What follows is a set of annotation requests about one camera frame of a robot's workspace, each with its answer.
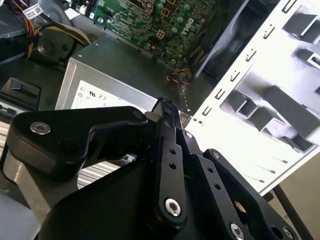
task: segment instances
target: screw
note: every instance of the screw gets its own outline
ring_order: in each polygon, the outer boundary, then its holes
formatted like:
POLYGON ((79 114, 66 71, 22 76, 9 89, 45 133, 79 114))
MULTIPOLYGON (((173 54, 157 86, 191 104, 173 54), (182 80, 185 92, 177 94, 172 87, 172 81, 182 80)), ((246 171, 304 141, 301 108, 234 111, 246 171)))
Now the screw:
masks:
POLYGON ((216 159, 219 159, 219 158, 220 158, 220 155, 219 155, 217 152, 212 151, 211 153, 212 153, 212 155, 213 155, 216 159))
POLYGON ((236 239, 245 240, 245 235, 237 224, 231 223, 230 229, 232 234, 236 237, 236 239))
POLYGON ((291 232, 285 226, 282 228, 282 230, 288 236, 288 238, 294 239, 294 236, 291 234, 291 232))
POLYGON ((168 198, 164 202, 165 210, 172 216, 178 217, 181 214, 181 207, 176 200, 168 198))
POLYGON ((97 22, 99 24, 103 24, 104 23, 104 19, 102 17, 98 17, 97 22))
POLYGON ((30 130, 34 132, 35 134, 39 135, 46 135, 50 133, 51 128, 48 124, 41 122, 41 121, 35 121, 31 123, 30 130))
POLYGON ((134 116, 135 116, 136 118, 142 120, 143 117, 141 116, 140 112, 134 111, 133 114, 134 114, 134 116))
POLYGON ((185 135, 188 137, 188 138, 190 138, 190 139, 193 139, 194 138, 194 136, 192 136, 192 134, 190 133, 190 132, 185 132, 185 135))
POLYGON ((168 123, 168 121, 164 121, 164 125, 166 125, 168 128, 172 128, 171 124, 168 123))

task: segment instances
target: metal plate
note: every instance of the metal plate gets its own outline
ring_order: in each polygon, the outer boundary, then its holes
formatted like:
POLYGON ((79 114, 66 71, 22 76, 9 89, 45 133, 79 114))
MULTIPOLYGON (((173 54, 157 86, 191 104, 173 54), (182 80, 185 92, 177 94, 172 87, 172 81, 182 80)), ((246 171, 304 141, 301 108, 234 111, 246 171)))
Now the metal plate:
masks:
MULTIPOLYGON (((301 5, 315 12, 320 9, 310 2, 282 0, 277 5, 204 101, 194 116, 196 121, 191 121, 186 128, 195 135, 202 150, 212 147, 219 150, 262 195, 320 152, 320 147, 305 154, 295 152, 289 145, 259 133, 222 104, 235 88, 251 95, 262 87, 276 84, 301 104, 316 112, 319 110, 319 97, 314 93, 320 84, 319 70, 292 58, 295 50, 305 47, 305 43, 282 30, 301 5), (275 29, 264 39, 270 26, 275 29)), ((311 48, 319 51, 319 46, 311 48)))

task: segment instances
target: power supply label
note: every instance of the power supply label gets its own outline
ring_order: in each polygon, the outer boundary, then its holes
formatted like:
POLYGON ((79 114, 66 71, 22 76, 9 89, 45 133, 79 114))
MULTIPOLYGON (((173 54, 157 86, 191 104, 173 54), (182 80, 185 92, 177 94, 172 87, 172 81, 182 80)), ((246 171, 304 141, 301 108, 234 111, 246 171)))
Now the power supply label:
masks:
POLYGON ((109 92, 106 92, 83 80, 79 82, 78 89, 74 96, 72 109, 108 108, 132 106, 139 109, 142 113, 146 110, 128 101, 125 101, 109 92))

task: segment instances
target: green circuit board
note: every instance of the green circuit board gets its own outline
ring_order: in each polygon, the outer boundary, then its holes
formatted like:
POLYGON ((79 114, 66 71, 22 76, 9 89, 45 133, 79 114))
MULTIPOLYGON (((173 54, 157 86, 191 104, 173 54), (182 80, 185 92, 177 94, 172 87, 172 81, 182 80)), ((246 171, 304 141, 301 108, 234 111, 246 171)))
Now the green circuit board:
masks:
POLYGON ((219 0, 98 0, 89 15, 97 24, 176 68, 195 44, 219 0))

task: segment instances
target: slot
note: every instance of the slot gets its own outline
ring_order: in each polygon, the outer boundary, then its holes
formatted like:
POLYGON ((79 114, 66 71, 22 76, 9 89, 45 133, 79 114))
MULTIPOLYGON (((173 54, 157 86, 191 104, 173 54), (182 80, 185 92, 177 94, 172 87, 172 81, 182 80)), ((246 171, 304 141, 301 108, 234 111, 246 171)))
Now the slot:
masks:
POLYGON ((212 107, 209 109, 209 107, 207 106, 206 109, 203 111, 202 115, 207 116, 211 110, 212 110, 212 107))
POLYGON ((284 6, 284 8, 282 9, 282 12, 287 14, 292 9, 292 7, 296 4, 297 1, 298 0, 289 0, 287 4, 284 6))
POLYGON ((226 91, 223 91, 222 89, 220 89, 220 91, 215 95, 215 99, 220 100, 221 97, 225 94, 226 91))
POLYGON ((311 58, 311 61, 313 61, 315 64, 319 65, 319 68, 320 68, 320 59, 319 58, 314 56, 313 58, 311 58))
POLYGON ((272 27, 273 25, 270 24, 269 28, 265 31, 263 39, 268 39, 270 37, 270 35, 274 32, 274 30, 276 29, 276 27, 272 27))
POLYGON ((257 53, 257 51, 254 51, 253 49, 251 49, 251 52, 253 52, 253 53, 251 53, 251 54, 248 54, 247 56, 246 56, 246 61, 247 62, 250 62, 250 60, 256 55, 256 53, 257 53))
POLYGON ((240 72, 238 71, 234 71, 234 74, 231 75, 231 82, 234 82, 236 80, 236 78, 239 76, 240 72))

